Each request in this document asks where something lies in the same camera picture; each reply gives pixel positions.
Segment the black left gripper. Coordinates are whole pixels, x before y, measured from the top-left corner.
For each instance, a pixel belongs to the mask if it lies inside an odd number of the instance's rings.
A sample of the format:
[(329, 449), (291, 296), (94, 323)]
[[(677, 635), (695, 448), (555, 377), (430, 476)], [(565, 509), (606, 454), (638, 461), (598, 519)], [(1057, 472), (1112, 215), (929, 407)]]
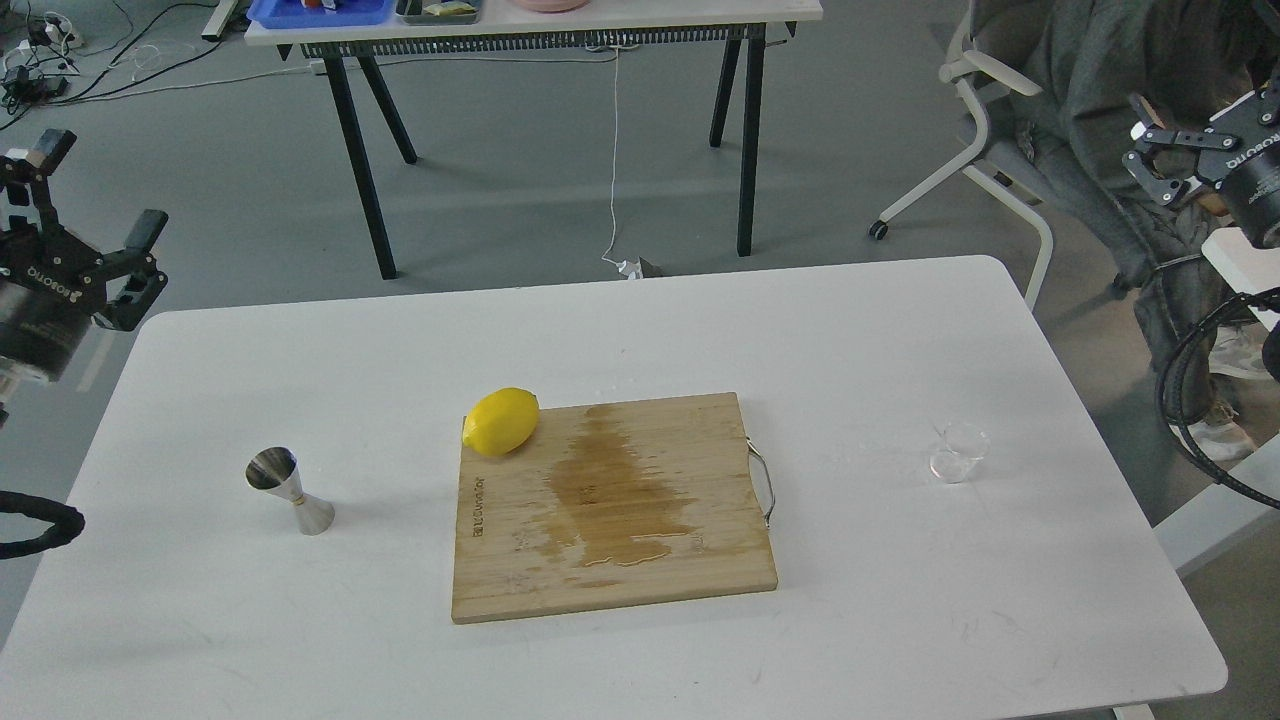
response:
[(3, 154), (3, 200), (37, 218), (3, 217), (3, 383), (52, 383), (91, 324), (132, 332), (168, 277), (154, 246), (169, 215), (143, 210), (114, 252), (72, 234), (52, 205), (49, 178), (74, 146), (70, 129), (46, 129), (31, 149)]

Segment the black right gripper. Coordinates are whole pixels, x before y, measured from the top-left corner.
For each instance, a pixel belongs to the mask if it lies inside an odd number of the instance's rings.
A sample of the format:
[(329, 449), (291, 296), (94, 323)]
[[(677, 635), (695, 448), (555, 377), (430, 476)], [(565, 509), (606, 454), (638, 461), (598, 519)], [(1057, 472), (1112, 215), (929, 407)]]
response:
[(1216, 192), (1256, 249), (1279, 246), (1277, 90), (1251, 91), (1204, 129), (1169, 128), (1139, 94), (1129, 102), (1139, 122), (1123, 165), (1166, 209), (1216, 210)]

